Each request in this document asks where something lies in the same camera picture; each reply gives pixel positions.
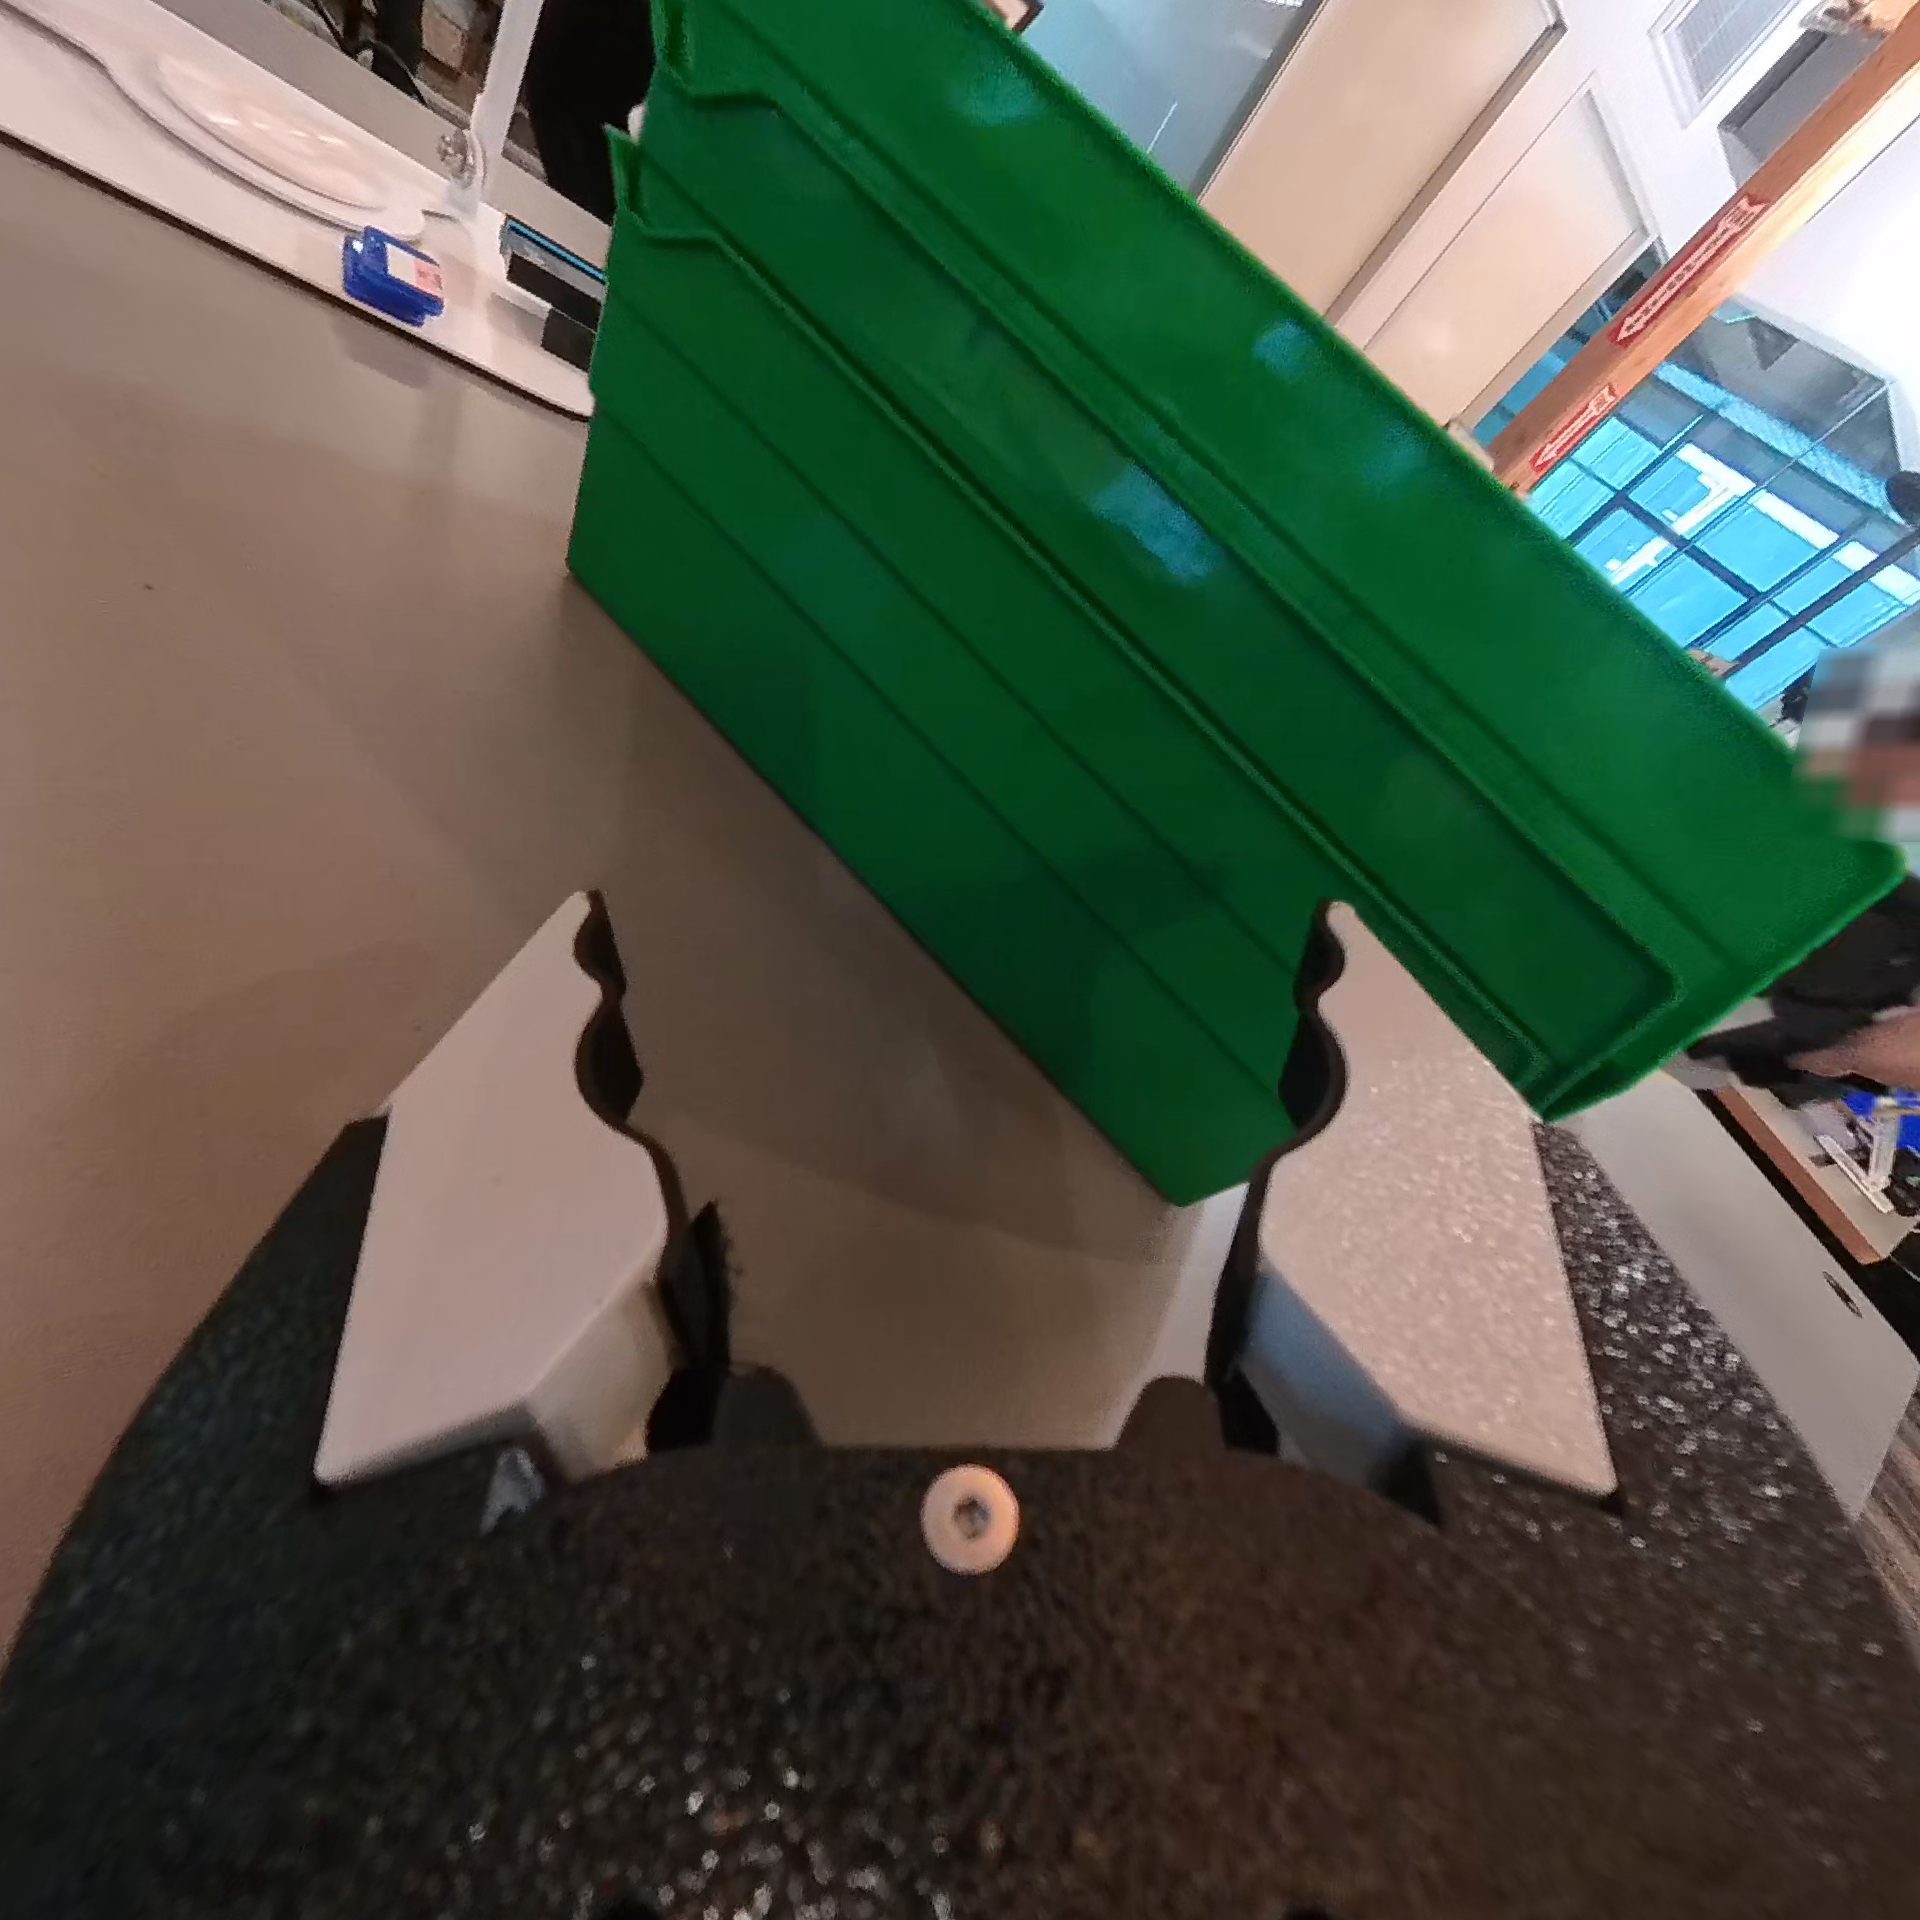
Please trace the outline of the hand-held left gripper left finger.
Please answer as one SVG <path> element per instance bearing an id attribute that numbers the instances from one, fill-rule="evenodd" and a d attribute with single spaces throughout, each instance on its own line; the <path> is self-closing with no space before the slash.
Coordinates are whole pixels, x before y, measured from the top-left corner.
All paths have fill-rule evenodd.
<path id="1" fill-rule="evenodd" d="M 566 896 L 390 1093 L 322 1488 L 485 1448 L 587 1482 L 708 1439 L 726 1247 L 634 1123 L 627 993 L 605 901 Z"/>

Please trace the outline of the white stand post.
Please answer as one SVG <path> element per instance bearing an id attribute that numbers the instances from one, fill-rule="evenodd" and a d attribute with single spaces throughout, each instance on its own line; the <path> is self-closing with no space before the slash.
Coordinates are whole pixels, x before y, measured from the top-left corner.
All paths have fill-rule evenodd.
<path id="1" fill-rule="evenodd" d="M 438 168 L 446 178 L 438 208 L 443 220 L 472 223 L 500 173 L 542 13 L 543 2 L 498 4 L 486 75 L 471 112 L 463 123 L 438 136 Z"/>

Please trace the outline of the black charger device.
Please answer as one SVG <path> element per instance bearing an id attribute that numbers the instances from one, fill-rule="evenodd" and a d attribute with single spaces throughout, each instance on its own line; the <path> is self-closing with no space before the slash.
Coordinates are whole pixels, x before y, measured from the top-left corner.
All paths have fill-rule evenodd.
<path id="1" fill-rule="evenodd" d="M 542 348 L 587 372 L 608 303 L 605 272 L 511 216 L 500 218 L 495 244 L 509 289 L 543 309 Z"/>

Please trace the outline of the white round pad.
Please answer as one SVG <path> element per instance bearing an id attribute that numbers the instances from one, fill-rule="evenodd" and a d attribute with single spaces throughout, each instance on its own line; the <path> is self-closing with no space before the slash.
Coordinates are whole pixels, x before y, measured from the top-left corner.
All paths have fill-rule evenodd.
<path id="1" fill-rule="evenodd" d="M 220 153 L 248 160 L 277 180 L 342 208 L 386 207 L 392 180 L 351 136 L 334 133 L 299 103 L 282 103 L 254 81 L 191 58 L 118 56 L 110 71 L 133 85 L 140 108 L 163 106 L 159 121 L 191 127 Z"/>

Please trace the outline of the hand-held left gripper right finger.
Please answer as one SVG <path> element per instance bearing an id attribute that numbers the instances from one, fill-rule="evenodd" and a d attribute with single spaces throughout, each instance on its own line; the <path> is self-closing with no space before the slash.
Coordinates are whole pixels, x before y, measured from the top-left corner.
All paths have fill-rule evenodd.
<path id="1" fill-rule="evenodd" d="M 1533 1116 L 1349 903 L 1311 919 L 1204 1380 L 1246 1439 L 1386 1493 L 1463 1457 L 1586 1505 L 1619 1473 Z"/>

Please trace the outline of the wall vent grille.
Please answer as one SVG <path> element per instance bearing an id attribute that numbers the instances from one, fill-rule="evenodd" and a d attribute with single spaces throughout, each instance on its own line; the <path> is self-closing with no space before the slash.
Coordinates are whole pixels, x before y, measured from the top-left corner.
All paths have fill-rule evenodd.
<path id="1" fill-rule="evenodd" d="M 1667 4 L 1647 27 L 1647 48 L 1664 73 L 1677 123 L 1692 129 L 1709 112 L 1726 112 L 1720 100 L 1728 90 L 1787 31 L 1792 37 L 1779 45 L 1780 61 L 1770 81 L 1759 81 L 1763 100 L 1804 64 L 1812 64 L 1821 81 L 1848 73 L 1882 37 L 1856 4 Z"/>

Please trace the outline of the white stand base board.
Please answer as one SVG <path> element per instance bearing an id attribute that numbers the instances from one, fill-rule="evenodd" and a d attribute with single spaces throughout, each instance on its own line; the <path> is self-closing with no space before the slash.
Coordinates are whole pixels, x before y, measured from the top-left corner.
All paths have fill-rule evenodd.
<path id="1" fill-rule="evenodd" d="M 163 106 L 135 106 L 133 85 L 110 71 L 133 52 L 223 67 L 284 106 L 303 106 L 373 153 L 390 178 L 389 204 L 335 207 L 216 151 L 191 127 L 163 123 Z M 542 348 L 543 309 L 509 289 L 495 242 L 511 216 L 598 268 L 608 232 L 509 153 L 478 218 L 443 220 L 438 143 L 461 121 L 351 71 L 274 4 L 5 4 L 2 73 L 7 146 L 310 297 L 351 362 L 404 389 L 453 372 L 566 423 L 589 418 L 584 372 Z M 365 227 L 438 261 L 442 317 L 404 327 L 344 295 L 342 240 Z"/>

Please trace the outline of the small blue box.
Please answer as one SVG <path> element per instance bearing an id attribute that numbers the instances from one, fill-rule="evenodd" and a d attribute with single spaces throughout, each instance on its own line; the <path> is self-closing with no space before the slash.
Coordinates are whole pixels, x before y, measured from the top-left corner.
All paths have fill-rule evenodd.
<path id="1" fill-rule="evenodd" d="M 442 263 L 375 227 L 342 239 L 342 293 L 404 327 L 446 313 Z"/>

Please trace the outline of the person's black top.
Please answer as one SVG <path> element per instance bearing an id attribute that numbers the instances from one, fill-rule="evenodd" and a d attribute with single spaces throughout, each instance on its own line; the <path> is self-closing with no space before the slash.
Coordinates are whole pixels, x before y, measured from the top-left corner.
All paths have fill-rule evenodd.
<path id="1" fill-rule="evenodd" d="M 1827 1050 L 1910 1005 L 1916 991 L 1918 877 L 1908 875 L 1780 975 L 1766 1005 L 1790 1050 Z"/>

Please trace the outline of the red banner sign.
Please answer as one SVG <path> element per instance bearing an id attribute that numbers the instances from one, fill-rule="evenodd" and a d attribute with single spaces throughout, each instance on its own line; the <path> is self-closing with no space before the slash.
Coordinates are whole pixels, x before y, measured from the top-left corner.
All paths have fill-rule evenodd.
<path id="1" fill-rule="evenodd" d="M 1570 411 L 1544 442 L 1528 455 L 1527 468 L 1536 476 L 1562 465 L 1608 415 L 1619 408 L 1621 393 L 1611 381 L 1597 384 L 1574 411 Z"/>
<path id="2" fill-rule="evenodd" d="M 1780 227 L 1780 204 L 1742 191 L 1672 253 L 1616 313 L 1605 344 L 1639 353 L 1654 337 L 1675 340 L 1692 332 L 1728 293 Z"/>

